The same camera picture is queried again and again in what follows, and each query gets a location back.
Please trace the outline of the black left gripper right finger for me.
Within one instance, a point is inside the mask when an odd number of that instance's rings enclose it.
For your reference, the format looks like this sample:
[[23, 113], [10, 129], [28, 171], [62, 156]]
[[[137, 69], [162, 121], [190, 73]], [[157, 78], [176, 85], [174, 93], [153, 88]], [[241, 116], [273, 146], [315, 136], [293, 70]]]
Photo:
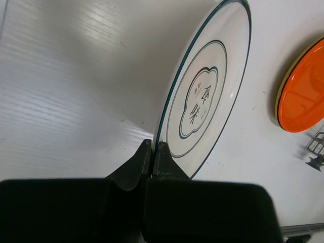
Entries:
[[145, 193], [146, 242], [282, 242], [260, 185], [189, 179], [162, 142]]

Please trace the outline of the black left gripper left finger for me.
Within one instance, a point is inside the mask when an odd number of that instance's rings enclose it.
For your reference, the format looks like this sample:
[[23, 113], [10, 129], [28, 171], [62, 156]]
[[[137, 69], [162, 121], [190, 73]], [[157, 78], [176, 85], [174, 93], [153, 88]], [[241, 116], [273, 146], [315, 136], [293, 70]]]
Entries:
[[144, 242], [151, 141], [105, 178], [1, 182], [1, 242]]

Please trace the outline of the orange plate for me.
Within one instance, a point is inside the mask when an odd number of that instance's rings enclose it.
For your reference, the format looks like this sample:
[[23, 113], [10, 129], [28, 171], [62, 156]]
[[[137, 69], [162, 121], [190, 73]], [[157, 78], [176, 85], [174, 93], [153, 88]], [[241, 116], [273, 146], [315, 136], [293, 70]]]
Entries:
[[290, 133], [307, 130], [323, 119], [323, 40], [292, 71], [279, 103], [279, 126]]

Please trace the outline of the white plate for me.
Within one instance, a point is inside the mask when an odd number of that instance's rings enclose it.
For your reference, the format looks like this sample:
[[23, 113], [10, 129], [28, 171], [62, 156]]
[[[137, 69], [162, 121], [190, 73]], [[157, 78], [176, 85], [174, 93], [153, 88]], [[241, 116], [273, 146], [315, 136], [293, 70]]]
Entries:
[[154, 133], [193, 178], [207, 161], [234, 108], [251, 46], [247, 1], [220, 1], [201, 20], [175, 67]]

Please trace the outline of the yellow brown patterned plate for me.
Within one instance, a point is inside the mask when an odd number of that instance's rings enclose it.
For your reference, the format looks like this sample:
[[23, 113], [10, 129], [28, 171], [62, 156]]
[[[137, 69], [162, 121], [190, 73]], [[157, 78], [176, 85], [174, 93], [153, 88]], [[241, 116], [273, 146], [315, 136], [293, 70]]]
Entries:
[[280, 98], [283, 92], [283, 89], [286, 85], [287, 80], [289, 79], [289, 76], [291, 75], [292, 71], [295, 69], [296, 65], [300, 62], [300, 60], [309, 52], [311, 48], [313, 48], [315, 45], [317, 45], [319, 42], [323, 40], [323, 37], [317, 39], [315, 42], [310, 44], [307, 48], [305, 48], [300, 55], [294, 60], [294, 62], [291, 64], [287, 72], [285, 73], [282, 82], [279, 86], [278, 93], [276, 95], [276, 100], [275, 100], [275, 108], [274, 108], [274, 114], [275, 114], [275, 119], [279, 121], [279, 103], [280, 103]]

